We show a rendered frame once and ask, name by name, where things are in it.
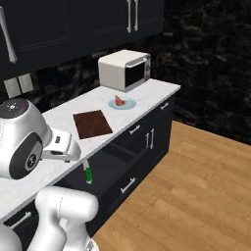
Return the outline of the brown cutting board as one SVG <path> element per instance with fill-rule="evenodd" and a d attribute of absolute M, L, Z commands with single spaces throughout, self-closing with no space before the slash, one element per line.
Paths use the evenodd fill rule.
<path fill-rule="evenodd" d="M 73 117 L 78 137 L 80 139 L 113 132 L 101 110 L 73 114 Z"/>

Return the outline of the dark drawer front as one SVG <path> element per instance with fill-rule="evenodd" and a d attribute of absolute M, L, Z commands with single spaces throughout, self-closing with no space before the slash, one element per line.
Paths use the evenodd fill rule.
<path fill-rule="evenodd" d="M 160 105 L 158 105 L 154 110 L 151 111 L 151 115 L 153 119 L 157 119 L 165 114 L 169 114 L 173 109 L 175 97 L 172 95 L 166 100 L 164 100 Z M 160 109 L 166 102 L 169 102 L 169 106 L 166 107 L 163 111 Z"/>
<path fill-rule="evenodd" d="M 31 201 L 29 204 L 26 204 L 24 207 L 20 208 L 15 213 L 12 213 L 8 218 L 5 218 L 2 223 L 5 226 L 10 226 L 11 218 L 13 216 L 22 216 L 24 212 L 32 212 L 32 216 L 27 219 L 24 223 L 20 224 L 16 228 L 14 228 L 14 232 L 20 238 L 23 251 L 26 251 L 27 247 L 31 243 L 34 234 L 36 232 L 38 226 L 38 212 L 35 208 L 34 201 Z"/>
<path fill-rule="evenodd" d="M 130 135 L 129 131 L 132 130 L 132 129 L 134 129 L 135 126 L 137 126 L 137 125 L 141 125 L 141 129 L 138 130 L 133 135 Z M 132 126 L 130 126 L 129 128 L 127 128 L 123 133 L 121 133 L 120 135 L 118 135 L 113 140 L 113 143 L 115 143 L 115 144 L 125 144 L 128 140 L 136 138 L 144 130 L 145 126 L 146 126 L 146 118 L 142 118 L 141 120 L 137 121 Z"/>

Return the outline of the white microwave oven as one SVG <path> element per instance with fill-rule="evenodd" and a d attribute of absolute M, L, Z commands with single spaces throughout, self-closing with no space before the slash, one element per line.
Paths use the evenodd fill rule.
<path fill-rule="evenodd" d="M 102 86 L 128 92 L 150 78 L 151 56 L 148 53 L 121 50 L 98 60 Z"/>

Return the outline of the dark open drawer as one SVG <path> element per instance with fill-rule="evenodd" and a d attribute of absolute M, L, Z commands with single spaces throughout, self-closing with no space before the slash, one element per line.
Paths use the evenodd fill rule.
<path fill-rule="evenodd" d="M 90 236 L 108 221 L 139 184 L 140 165 L 146 153 L 146 149 L 136 153 L 110 143 L 88 159 L 92 171 L 91 184 L 86 183 L 83 165 L 57 182 L 58 186 L 86 191 L 98 198 L 98 213 L 86 224 Z M 131 177 L 136 177 L 135 183 L 122 194 L 121 188 L 128 185 Z"/>

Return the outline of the beige wall outlet plate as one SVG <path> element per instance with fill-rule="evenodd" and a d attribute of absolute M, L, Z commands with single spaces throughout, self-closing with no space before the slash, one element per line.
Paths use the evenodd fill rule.
<path fill-rule="evenodd" d="M 18 80 L 15 77 L 5 80 L 4 85 L 9 98 L 14 98 L 21 94 Z"/>
<path fill-rule="evenodd" d="M 20 75 L 19 82 L 22 93 L 28 93 L 33 90 L 33 84 L 30 74 Z"/>

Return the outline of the dark base cupboard door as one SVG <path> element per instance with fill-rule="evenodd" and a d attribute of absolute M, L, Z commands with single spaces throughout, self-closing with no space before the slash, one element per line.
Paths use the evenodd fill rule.
<path fill-rule="evenodd" d="M 172 115 L 165 114 L 154 124 L 154 147 L 149 150 L 147 169 L 151 171 L 168 153 L 170 144 Z"/>

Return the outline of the green handled knife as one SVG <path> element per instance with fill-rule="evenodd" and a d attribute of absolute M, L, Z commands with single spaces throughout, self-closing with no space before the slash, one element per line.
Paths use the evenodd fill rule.
<path fill-rule="evenodd" d="M 83 170 L 85 171 L 85 175 L 86 175 L 86 183 L 91 184 L 92 183 L 92 171 L 90 169 L 88 160 L 84 159 L 82 161 L 82 164 L 83 164 Z"/>

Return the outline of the dark wall cupboard door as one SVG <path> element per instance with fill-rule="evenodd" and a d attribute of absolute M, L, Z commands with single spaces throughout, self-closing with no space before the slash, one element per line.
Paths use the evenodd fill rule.
<path fill-rule="evenodd" d="M 126 0 L 90 0 L 88 15 L 90 34 L 87 55 L 129 41 Z"/>
<path fill-rule="evenodd" d="M 84 0 L 0 0 L 18 58 L 9 55 L 0 27 L 0 78 L 30 73 L 84 55 Z"/>
<path fill-rule="evenodd" d="M 164 0 L 138 0 L 138 31 L 134 30 L 134 11 L 134 0 L 132 0 L 132 36 L 135 39 L 148 37 L 162 31 Z"/>

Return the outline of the light blue plate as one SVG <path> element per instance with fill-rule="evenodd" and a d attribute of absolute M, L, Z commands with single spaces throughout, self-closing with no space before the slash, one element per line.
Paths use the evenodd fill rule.
<path fill-rule="evenodd" d="M 115 109 L 115 110 L 129 110 L 132 109 L 136 106 L 136 101 L 130 97 L 122 97 L 122 100 L 125 101 L 125 103 L 121 106 L 116 104 L 116 101 L 114 98 L 112 98 L 109 102 L 108 105 Z"/>

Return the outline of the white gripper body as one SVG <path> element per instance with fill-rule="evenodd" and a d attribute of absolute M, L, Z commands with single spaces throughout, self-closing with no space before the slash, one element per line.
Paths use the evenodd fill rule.
<path fill-rule="evenodd" d="M 62 160 L 64 162 L 77 161 L 80 158 L 81 149 L 72 140 L 69 143 L 50 143 L 43 151 L 41 158 L 50 160 Z"/>

